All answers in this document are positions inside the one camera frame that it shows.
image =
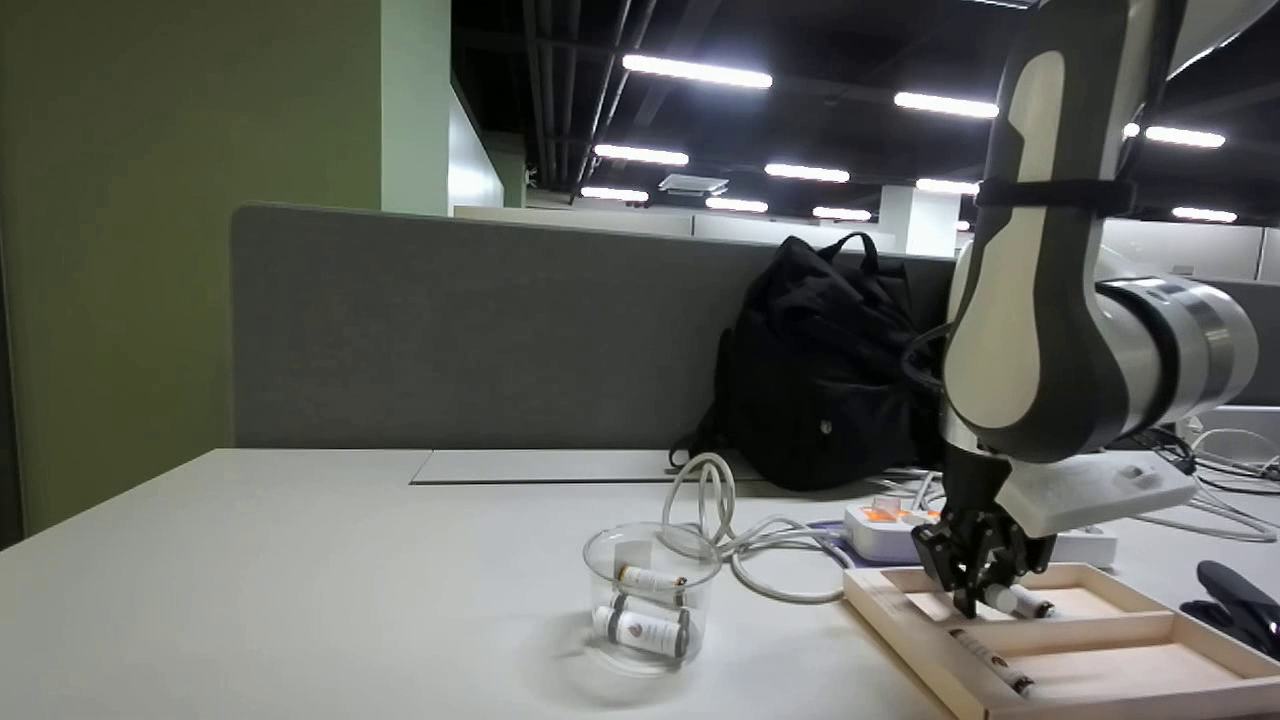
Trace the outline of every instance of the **table surface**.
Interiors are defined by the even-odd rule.
[[[843,605],[773,605],[727,574],[690,667],[589,651],[580,547],[657,519],[662,483],[580,483],[580,460],[569,483],[422,467],[466,457],[207,454],[0,554],[0,715],[943,715]],[[750,491],[739,511],[837,519],[839,499]],[[1280,598],[1276,544],[1116,532],[1116,574],[1165,605],[1199,598],[1203,557]],[[758,574],[837,584],[792,554]]]

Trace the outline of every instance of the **green wall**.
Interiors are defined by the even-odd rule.
[[[371,0],[0,0],[27,530],[227,443],[227,217],[380,209],[380,77]]]

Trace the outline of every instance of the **cubicle divider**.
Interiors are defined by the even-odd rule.
[[[667,447],[703,417],[719,334],[767,259],[765,244],[249,209],[235,443]],[[938,319],[951,266],[902,267]]]

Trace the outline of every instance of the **wooden frame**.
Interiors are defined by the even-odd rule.
[[[1048,620],[962,620],[919,570],[847,574],[843,598],[954,715],[1280,713],[1276,659],[1087,566],[1027,587],[1054,605]]]

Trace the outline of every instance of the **ceiling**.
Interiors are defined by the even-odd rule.
[[[878,185],[979,179],[986,124],[913,116],[899,90],[994,98],[1025,14],[972,0],[454,0],[454,84],[483,135],[515,133],[533,179],[647,189],[662,167],[596,160],[590,145],[658,145],[765,197],[773,217],[878,205]],[[626,77],[618,53],[767,68],[767,93]],[[1134,217],[1170,205],[1280,225],[1280,14],[1167,84],[1155,124],[1222,133],[1214,152],[1149,145]],[[837,165],[852,185],[767,179],[767,160]]]

